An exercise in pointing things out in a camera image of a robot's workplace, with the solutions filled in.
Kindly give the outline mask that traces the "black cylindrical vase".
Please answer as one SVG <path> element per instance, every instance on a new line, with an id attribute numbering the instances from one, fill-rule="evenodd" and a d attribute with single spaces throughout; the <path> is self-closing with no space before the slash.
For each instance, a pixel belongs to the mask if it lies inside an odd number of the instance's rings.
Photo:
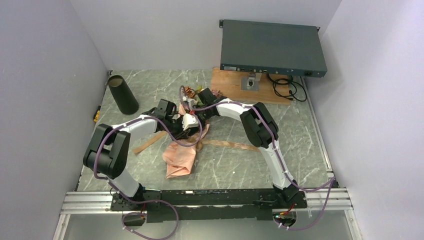
<path id="1" fill-rule="evenodd" d="M 109 77 L 107 86 L 122 114 L 132 115 L 138 111 L 139 103 L 127 82 L 121 75 L 113 75 Z"/>

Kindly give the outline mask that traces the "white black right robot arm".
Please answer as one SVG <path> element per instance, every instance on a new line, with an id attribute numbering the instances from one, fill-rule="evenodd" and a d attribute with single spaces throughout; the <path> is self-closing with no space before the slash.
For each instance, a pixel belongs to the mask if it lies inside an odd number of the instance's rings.
<path id="1" fill-rule="evenodd" d="M 201 105 L 194 109 L 199 117 L 228 117 L 240 121 L 250 143 L 259 149 L 271 173 L 276 203 L 287 208 L 295 201 L 299 189 L 284 161 L 279 143 L 279 128 L 267 107 L 258 102 L 244 104 L 224 96 L 218 98 L 206 88 L 197 94 Z"/>

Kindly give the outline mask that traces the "black mounting base plate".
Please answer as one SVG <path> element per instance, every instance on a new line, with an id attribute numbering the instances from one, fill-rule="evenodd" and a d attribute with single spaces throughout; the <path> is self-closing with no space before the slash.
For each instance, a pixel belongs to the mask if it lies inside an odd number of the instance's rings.
<path id="1" fill-rule="evenodd" d="M 148 223 L 175 220 L 256 219 L 270 221 L 277 210 L 307 208 L 303 191 L 287 198 L 273 188 L 146 190 L 142 199 L 129 202 L 118 193 L 112 196 L 113 212 L 146 211 Z"/>

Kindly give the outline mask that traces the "brown ribbon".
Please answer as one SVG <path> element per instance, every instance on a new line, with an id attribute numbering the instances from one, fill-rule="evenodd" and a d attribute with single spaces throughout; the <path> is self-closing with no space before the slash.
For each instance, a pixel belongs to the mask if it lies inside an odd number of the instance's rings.
<path id="1" fill-rule="evenodd" d="M 160 140 L 162 137 L 168 135 L 165 131 L 160 131 L 158 134 L 153 136 L 151 139 L 146 141 L 144 144 L 132 149 L 132 152 L 134 154 L 141 153 L 143 150 Z M 249 151 L 255 151 L 259 152 L 260 150 L 250 144 L 244 144 L 244 143 L 237 143 L 237 142 L 230 142 L 230 141 L 223 141 L 223 140 L 213 140 L 213 139 L 204 139 L 201 140 L 199 143 L 195 145 L 196 151 L 200 151 L 203 147 L 203 144 L 206 145 L 213 145 L 213 146 L 221 146 L 221 147 L 230 147 L 230 148 L 237 148 L 237 149 L 243 149 L 243 150 L 249 150 Z"/>

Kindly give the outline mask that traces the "dark grey network switch box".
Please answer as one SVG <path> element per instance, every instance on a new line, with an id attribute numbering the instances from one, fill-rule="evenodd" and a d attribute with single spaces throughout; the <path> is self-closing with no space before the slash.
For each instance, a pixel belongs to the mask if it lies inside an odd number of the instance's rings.
<path id="1" fill-rule="evenodd" d="M 222 19 L 220 69 L 322 78 L 328 69 L 319 27 Z"/>

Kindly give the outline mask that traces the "metal stand bracket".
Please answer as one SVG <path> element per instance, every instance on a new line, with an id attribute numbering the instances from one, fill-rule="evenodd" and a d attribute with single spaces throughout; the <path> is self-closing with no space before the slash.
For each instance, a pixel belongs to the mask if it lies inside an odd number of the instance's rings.
<path id="1" fill-rule="evenodd" d="M 241 90 L 243 91 L 259 91 L 259 82 L 262 73 L 249 73 L 241 78 Z"/>

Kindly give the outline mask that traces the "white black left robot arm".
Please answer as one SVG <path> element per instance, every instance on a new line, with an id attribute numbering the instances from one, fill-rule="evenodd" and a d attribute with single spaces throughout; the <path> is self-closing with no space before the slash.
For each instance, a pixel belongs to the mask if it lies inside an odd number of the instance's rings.
<path id="1" fill-rule="evenodd" d="M 194 113 L 178 114 L 177 106 L 161 99 L 158 106 L 118 125 L 98 125 L 83 157 L 83 165 L 96 179 L 105 180 L 124 198 L 131 210 L 144 203 L 145 188 L 127 170 L 129 148 L 135 140 L 166 131 L 173 140 L 187 140 L 202 132 L 204 123 Z"/>

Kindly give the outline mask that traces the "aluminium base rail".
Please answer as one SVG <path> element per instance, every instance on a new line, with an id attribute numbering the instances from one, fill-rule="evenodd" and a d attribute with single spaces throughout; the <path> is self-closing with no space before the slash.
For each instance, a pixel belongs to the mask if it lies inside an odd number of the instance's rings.
<path id="1" fill-rule="evenodd" d="M 147 215 L 147 212 L 137 211 L 111 211 L 111 202 L 115 191 L 73 191 L 67 192 L 61 208 L 60 222 L 65 222 L 65 216 L 77 214 L 119 214 L 125 215 L 131 212 L 142 213 Z M 298 211 L 307 211 L 309 215 L 313 211 L 344 211 L 347 218 L 347 224 L 350 234 L 353 239 L 361 240 L 362 234 L 354 214 L 354 208 L 346 188 L 322 188 L 313 192 L 304 192 L 307 208 L 289 208 L 278 209 L 273 211 L 294 213 Z"/>

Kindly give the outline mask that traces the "wooden board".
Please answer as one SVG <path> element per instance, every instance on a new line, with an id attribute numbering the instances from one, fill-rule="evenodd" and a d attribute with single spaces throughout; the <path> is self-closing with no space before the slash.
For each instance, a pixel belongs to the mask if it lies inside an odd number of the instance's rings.
<path id="1" fill-rule="evenodd" d="M 275 94 L 277 90 L 281 95 L 289 94 L 287 85 L 273 87 L 272 82 L 266 74 L 261 76 L 259 91 L 241 90 L 241 78 L 247 76 L 247 72 L 221 70 L 218 67 L 212 69 L 210 89 L 221 91 L 231 100 L 238 102 L 261 102 L 264 104 L 290 105 L 291 101 Z"/>

